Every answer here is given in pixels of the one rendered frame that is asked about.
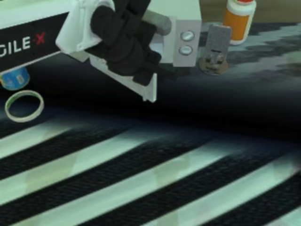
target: white bracket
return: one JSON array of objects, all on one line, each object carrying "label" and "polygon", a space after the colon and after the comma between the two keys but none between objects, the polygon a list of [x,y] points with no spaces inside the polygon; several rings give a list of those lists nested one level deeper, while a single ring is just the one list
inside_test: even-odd
[{"label": "white bracket", "polygon": [[142,96],[143,101],[151,101],[154,103],[157,100],[157,74],[153,74],[153,77],[148,86],[140,85],[133,82],[133,76],[120,76],[116,73],[111,72],[108,69],[107,62],[104,59],[98,58],[93,55],[89,55],[90,63],[93,67],[102,71],[104,74],[110,76],[114,80],[118,81],[122,85],[128,87],[135,93]]},{"label": "white bracket", "polygon": [[91,31],[90,23],[99,6],[115,10],[113,0],[75,0],[56,39],[56,45],[65,53],[83,51],[102,40]]}]

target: red letter x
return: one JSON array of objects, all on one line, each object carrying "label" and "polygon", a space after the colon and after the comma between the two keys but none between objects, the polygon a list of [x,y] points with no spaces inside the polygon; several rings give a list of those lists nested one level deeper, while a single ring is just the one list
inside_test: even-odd
[{"label": "red letter x", "polygon": [[42,32],[41,34],[36,34],[36,38],[37,40],[36,41],[36,44],[39,45],[41,43],[44,43],[44,37],[45,37],[45,32]]}]

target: pill bottle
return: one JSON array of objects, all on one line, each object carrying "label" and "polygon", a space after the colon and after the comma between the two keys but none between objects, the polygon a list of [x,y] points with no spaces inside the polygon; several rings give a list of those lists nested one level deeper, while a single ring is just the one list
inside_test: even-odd
[{"label": "pill bottle", "polygon": [[223,25],[232,28],[231,45],[240,45],[247,39],[255,10],[255,0],[228,0]]},{"label": "pill bottle", "polygon": [[21,67],[0,75],[0,83],[3,88],[10,91],[23,89],[28,84],[29,80],[30,76],[26,67]]}]

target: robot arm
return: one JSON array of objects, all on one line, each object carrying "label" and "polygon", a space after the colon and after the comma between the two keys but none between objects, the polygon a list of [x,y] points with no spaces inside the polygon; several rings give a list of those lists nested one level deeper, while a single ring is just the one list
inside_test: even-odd
[{"label": "robot arm", "polygon": [[194,66],[201,27],[199,8],[196,20],[183,19],[184,13],[158,10],[158,2],[163,0],[0,2],[0,72],[84,50],[92,66],[154,102],[157,74],[171,74],[160,63]]}]

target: orange label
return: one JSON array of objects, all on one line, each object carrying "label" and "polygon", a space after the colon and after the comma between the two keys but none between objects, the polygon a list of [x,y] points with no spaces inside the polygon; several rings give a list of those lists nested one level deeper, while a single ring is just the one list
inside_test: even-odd
[{"label": "orange label", "polygon": [[248,20],[249,16],[238,16],[226,11],[223,25],[232,28],[231,40],[240,41],[244,38]]}]

